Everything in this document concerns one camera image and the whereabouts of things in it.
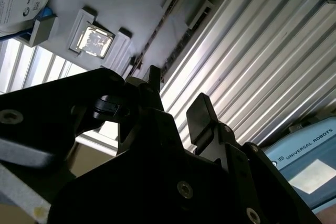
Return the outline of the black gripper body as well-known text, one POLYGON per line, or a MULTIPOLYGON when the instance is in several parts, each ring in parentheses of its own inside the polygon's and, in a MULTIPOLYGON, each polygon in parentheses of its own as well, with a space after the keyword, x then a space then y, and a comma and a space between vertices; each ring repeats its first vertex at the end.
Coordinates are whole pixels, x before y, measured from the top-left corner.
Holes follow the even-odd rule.
POLYGON ((228 175, 185 154, 182 164, 132 151, 68 183, 49 223, 249 223, 228 175))

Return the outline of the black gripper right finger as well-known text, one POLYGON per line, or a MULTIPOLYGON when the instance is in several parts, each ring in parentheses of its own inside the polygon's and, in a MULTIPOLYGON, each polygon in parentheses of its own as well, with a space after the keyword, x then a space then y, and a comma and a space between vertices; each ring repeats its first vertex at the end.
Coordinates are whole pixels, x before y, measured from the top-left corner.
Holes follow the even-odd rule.
POLYGON ((266 154, 253 143, 238 144, 217 118, 209 96, 200 93, 188 108, 195 155, 215 169, 205 186, 207 223, 320 223, 266 154))

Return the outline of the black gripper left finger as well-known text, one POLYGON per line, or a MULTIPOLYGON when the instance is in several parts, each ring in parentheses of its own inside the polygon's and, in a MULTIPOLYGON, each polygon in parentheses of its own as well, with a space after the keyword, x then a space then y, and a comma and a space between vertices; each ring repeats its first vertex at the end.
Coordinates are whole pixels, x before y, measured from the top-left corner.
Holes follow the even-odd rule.
POLYGON ((105 122, 118 125, 118 153, 129 149, 183 162, 172 116, 163 109, 161 71, 122 78, 99 68, 1 96, 1 160, 58 164, 77 136, 105 122))

